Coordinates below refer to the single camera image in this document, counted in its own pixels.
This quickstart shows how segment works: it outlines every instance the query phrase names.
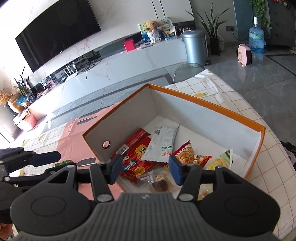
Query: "cardboard box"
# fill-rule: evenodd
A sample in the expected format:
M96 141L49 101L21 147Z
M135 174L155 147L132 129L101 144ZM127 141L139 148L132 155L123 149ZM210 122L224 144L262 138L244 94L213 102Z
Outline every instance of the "cardboard box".
M29 112L29 115L27 115L26 111L19 113L13 119L13 121L21 130L24 130L24 131L32 130L37 123L37 120L32 115L32 113Z
M139 128L180 124L173 151L190 140L196 155L218 157L233 148L232 171L247 178L261 148L265 127L203 99L146 84L99 119L83 137L100 161L110 156ZM111 142L108 149L102 144ZM125 191L122 179L118 183Z

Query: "red snack bag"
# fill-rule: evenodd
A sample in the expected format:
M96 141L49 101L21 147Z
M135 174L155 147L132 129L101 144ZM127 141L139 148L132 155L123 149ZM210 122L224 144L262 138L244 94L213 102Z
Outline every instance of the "red snack bag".
M174 151L172 155L176 156L176 158L184 165L193 163L202 168L206 165L208 160L212 158L211 156L194 155L190 141L184 143L178 150Z
M133 148L133 145L135 145L138 141L142 140L146 136L150 135L147 131L140 128L137 130L123 145L120 147L112 156L115 157L117 154L122 155L127 149Z
M124 153L121 175L128 178L131 182L137 183L137 177L144 174L156 163L141 160L149 143L150 137L145 137L139 141L134 148L127 150Z

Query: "power outlet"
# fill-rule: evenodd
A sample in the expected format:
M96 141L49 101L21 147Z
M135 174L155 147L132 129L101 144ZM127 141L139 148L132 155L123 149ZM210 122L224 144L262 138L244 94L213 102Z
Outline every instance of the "power outlet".
M227 31L227 32L232 32L232 31L234 31L234 26L226 26L226 31Z

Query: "chair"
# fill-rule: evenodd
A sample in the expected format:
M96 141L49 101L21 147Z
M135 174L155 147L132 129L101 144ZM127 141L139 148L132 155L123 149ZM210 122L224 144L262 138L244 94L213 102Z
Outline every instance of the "chair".
M184 80L187 80L200 72L204 71L205 68L200 64L185 63L181 64L174 73L173 84Z

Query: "electrical cable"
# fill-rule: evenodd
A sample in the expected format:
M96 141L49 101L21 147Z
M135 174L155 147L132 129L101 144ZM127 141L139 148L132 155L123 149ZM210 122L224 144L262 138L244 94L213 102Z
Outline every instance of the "electrical cable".
M95 67L98 63L100 63L102 61L102 58L97 58L95 60L92 60L90 62L88 62L86 64L86 66L84 66L82 69L80 69L82 72L85 72L86 71L86 78L85 80L87 79L87 72L92 69L93 67Z
M232 31L232 34L233 34L234 38L235 38L237 41L240 41L240 42L243 42L243 41L245 41L245 40L247 40L247 39L249 38L249 36L248 36L248 37L246 37L244 40L239 40L239 39L237 39L236 36L234 35L234 31Z

